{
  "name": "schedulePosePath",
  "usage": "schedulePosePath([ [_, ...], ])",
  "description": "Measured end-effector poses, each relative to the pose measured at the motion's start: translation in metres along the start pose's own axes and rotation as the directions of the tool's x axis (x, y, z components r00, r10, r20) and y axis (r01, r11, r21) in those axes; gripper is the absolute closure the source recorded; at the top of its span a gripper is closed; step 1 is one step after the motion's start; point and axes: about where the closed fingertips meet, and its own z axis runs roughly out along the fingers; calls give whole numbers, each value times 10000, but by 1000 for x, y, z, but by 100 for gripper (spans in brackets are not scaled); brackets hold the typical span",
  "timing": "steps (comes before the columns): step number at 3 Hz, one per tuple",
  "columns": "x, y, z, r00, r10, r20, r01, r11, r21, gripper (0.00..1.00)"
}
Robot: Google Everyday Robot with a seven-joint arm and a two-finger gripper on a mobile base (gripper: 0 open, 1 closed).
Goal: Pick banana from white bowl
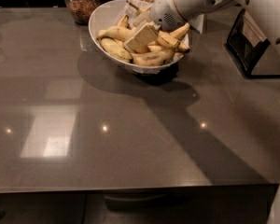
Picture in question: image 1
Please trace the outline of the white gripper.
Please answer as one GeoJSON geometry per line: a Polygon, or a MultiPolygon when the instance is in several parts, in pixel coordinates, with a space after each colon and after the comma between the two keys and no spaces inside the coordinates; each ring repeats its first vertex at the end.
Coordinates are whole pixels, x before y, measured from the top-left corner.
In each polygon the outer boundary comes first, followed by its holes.
{"type": "Polygon", "coordinates": [[[216,10],[223,0],[155,0],[150,11],[144,11],[133,19],[136,30],[123,43],[130,52],[146,46],[158,37],[159,30],[151,22],[153,20],[163,31],[173,31],[186,21],[216,10]]]}

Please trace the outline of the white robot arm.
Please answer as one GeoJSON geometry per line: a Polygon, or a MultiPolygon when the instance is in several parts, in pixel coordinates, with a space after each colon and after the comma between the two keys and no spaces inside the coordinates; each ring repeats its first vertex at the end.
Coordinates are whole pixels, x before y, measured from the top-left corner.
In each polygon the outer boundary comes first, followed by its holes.
{"type": "Polygon", "coordinates": [[[133,23],[153,22],[172,32],[186,22],[198,29],[203,14],[240,5],[227,48],[245,77],[253,71],[267,49],[272,48],[280,57],[280,0],[155,0],[152,7],[140,13],[133,23]]]}

